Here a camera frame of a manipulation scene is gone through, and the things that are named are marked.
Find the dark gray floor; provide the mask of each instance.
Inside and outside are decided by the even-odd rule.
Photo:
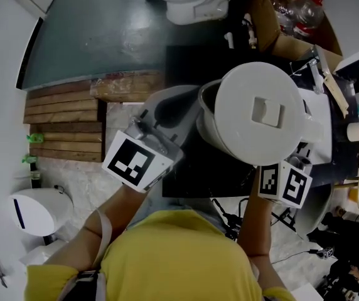
[[[23,89],[101,73],[164,69],[168,45],[222,45],[223,22],[177,26],[160,0],[54,0]]]

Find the small white cup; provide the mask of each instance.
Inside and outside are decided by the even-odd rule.
[[[359,123],[348,124],[347,137],[350,142],[359,142]]]

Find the plastic bottle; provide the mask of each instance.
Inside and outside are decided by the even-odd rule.
[[[37,156],[31,156],[29,154],[26,154],[23,158],[22,158],[22,163],[28,163],[28,164],[32,164],[37,162]]]
[[[29,141],[29,143],[31,144],[36,144],[36,143],[42,143],[44,142],[44,136],[43,134],[38,134],[38,133],[34,133],[31,134],[30,136],[27,135],[26,139]]]
[[[294,34],[294,9],[290,8],[295,0],[271,0],[281,31],[285,34]]]
[[[294,37],[308,40],[324,18],[323,0],[294,0],[290,8],[294,10]]]

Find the wooden pallet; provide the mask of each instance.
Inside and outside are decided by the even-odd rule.
[[[163,89],[154,70],[125,71],[28,92],[24,110],[30,134],[42,133],[42,144],[30,154],[70,161],[102,162],[105,154],[105,102],[144,102]]]
[[[69,161],[102,162],[105,153],[107,104],[90,95],[90,80],[28,93],[24,110],[30,134],[44,143],[30,144],[33,156]]]

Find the yellow shirt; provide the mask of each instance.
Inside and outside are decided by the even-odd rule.
[[[158,211],[118,237],[100,272],[108,301],[294,301],[283,288],[262,293],[235,242],[194,211]],[[58,265],[28,267],[26,301],[56,300],[78,272]]]

